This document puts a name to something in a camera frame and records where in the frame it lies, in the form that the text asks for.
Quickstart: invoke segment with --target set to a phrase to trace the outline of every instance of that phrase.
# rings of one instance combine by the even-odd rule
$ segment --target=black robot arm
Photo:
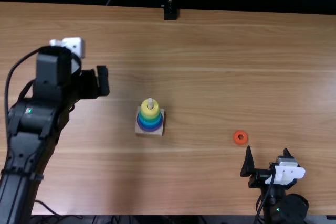
[[[254,224],[260,221],[260,212],[264,212],[264,224],[304,224],[309,208],[308,201],[301,195],[286,195],[286,190],[302,178],[305,169],[300,167],[296,159],[285,148],[283,156],[278,156],[268,169],[256,169],[250,146],[246,148],[241,177],[250,177],[249,188],[259,188],[261,191],[257,201]]]
[[[81,70],[80,59],[65,47],[39,49],[36,78],[11,107],[7,126],[7,157],[0,180],[0,223],[29,220],[43,172],[69,113],[80,99],[109,94],[105,66]],[[31,98],[25,98],[33,86]]]

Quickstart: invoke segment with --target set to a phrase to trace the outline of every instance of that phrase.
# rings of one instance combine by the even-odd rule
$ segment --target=green ring
[[[141,117],[147,122],[153,122],[157,120],[158,116],[160,116],[160,113],[161,113],[160,110],[158,110],[157,114],[150,116],[150,115],[144,115],[140,110]]]
[[[147,123],[153,123],[153,122],[157,121],[157,120],[160,118],[160,116],[161,116],[161,113],[159,113],[159,114],[156,116],[156,118],[154,118],[154,119],[146,119],[146,118],[143,116],[142,113],[139,113],[139,117],[140,117],[140,119],[142,119],[143,121],[145,121],[145,122],[147,122]]]

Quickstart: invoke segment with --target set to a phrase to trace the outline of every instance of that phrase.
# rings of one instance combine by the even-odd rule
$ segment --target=table surface
[[[257,168],[287,147],[307,171],[289,192],[311,215],[336,214],[335,16],[181,10],[164,22],[149,8],[0,9],[1,90],[14,62],[53,38],[82,37],[83,69],[109,68],[111,94],[76,104],[45,170],[37,199],[54,211],[253,215],[260,192],[239,176],[246,146],[233,141],[245,130]],[[29,59],[10,104],[34,76]],[[147,97],[166,111],[163,136],[134,133]],[[1,163],[5,154],[1,141]]]

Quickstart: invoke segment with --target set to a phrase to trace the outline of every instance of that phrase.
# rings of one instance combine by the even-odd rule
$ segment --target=ring stacking toy
[[[156,100],[152,98],[144,100],[138,107],[136,120],[136,133],[162,135],[164,110],[160,109]]]

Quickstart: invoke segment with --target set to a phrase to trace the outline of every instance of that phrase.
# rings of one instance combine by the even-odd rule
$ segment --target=blue ring
[[[136,120],[137,120],[136,122],[137,122],[139,128],[142,129],[143,131],[147,131],[147,132],[154,132],[154,131],[157,131],[159,128],[162,127],[162,124],[163,124],[163,120],[162,120],[162,123],[161,123],[159,126],[157,126],[157,127],[155,127],[155,128],[152,128],[152,129],[146,129],[146,128],[144,128],[144,127],[141,125],[141,123],[139,122],[139,117],[138,117],[138,116],[136,117]]]
[[[148,123],[146,121],[144,121],[140,114],[138,114],[138,119],[139,119],[139,123],[146,129],[153,129],[153,128],[156,128],[158,127],[159,125],[161,125],[162,123],[162,119],[163,119],[163,116],[162,114],[160,113],[160,117],[155,121],[155,122],[152,122],[152,123]]]

